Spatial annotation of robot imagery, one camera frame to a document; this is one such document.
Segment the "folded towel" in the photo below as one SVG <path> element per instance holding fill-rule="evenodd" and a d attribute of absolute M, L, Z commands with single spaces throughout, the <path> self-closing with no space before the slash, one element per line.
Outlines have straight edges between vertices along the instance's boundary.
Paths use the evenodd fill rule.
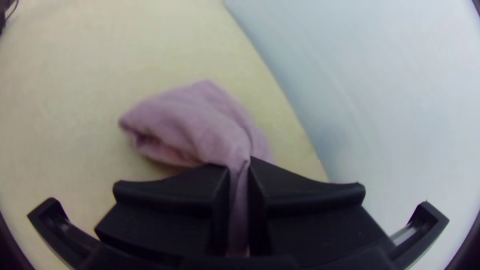
<path fill-rule="evenodd" d="M 273 161 L 267 139 L 242 105 L 204 80 L 140 102 L 119 124 L 135 147 L 153 160 L 185 167 L 211 163 L 229 168 L 228 254 L 245 255 L 250 156 Z"/>

